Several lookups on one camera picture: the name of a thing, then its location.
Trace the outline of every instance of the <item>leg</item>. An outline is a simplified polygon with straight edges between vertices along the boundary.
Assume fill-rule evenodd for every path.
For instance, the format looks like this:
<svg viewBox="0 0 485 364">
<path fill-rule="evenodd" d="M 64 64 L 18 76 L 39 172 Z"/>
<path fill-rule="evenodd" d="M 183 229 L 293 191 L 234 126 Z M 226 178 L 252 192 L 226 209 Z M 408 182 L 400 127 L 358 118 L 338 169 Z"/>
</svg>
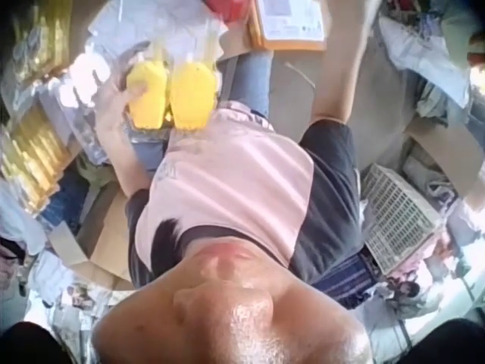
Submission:
<svg viewBox="0 0 485 364">
<path fill-rule="evenodd" d="M 273 52 L 253 52 L 238 57 L 236 70 L 230 85 L 229 100 L 239 101 L 265 118 L 269 116 L 270 78 Z M 223 74 L 223 89 L 229 80 L 230 59 L 219 64 Z"/>
</svg>

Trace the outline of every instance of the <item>plastic crate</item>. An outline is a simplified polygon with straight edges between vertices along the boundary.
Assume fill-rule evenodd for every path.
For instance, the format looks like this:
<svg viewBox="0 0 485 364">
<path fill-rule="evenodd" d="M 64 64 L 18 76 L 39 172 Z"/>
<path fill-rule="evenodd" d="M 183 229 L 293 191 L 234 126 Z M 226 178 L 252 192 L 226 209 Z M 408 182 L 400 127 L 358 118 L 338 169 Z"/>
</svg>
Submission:
<svg viewBox="0 0 485 364">
<path fill-rule="evenodd" d="M 372 165 L 364 179 L 375 222 L 365 245 L 384 275 L 405 262 L 441 225 L 440 214 L 395 171 Z"/>
</svg>

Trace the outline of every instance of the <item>box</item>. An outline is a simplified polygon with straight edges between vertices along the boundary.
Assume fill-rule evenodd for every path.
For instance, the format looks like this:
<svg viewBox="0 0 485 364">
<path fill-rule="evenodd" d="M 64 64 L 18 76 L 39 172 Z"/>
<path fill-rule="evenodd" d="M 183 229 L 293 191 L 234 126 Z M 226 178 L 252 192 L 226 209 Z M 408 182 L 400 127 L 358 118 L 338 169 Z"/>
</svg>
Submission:
<svg viewBox="0 0 485 364">
<path fill-rule="evenodd" d="M 109 290 L 134 290 L 128 271 L 126 202 L 120 187 L 109 184 L 93 203 L 77 237 L 65 223 L 49 236 L 67 268 Z"/>
<path fill-rule="evenodd" d="M 465 125 L 446 128 L 432 119 L 416 117 L 406 133 L 436 161 L 474 211 L 485 208 L 483 151 Z"/>
</svg>

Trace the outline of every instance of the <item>dark hair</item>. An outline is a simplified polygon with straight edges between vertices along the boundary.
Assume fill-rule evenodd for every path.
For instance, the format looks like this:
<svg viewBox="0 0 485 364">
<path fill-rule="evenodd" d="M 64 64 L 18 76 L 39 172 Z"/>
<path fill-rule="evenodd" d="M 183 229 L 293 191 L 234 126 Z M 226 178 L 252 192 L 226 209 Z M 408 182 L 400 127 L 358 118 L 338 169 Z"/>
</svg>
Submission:
<svg viewBox="0 0 485 364">
<path fill-rule="evenodd" d="M 409 298 L 415 298 L 421 291 L 420 285 L 416 282 L 402 282 L 399 285 L 399 290 L 401 290 L 401 287 L 403 286 L 407 286 L 409 288 L 409 293 L 406 294 L 406 296 Z"/>
</svg>

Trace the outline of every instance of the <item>label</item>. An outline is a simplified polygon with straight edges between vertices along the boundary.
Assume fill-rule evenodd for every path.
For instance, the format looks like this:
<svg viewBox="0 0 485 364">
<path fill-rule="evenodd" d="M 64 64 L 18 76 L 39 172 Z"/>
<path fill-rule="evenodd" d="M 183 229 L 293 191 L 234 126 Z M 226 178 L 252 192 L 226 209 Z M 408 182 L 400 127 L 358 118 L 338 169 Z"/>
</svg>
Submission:
<svg viewBox="0 0 485 364">
<path fill-rule="evenodd" d="M 315 0 L 256 0 L 267 40 L 323 42 L 321 6 Z"/>
</svg>

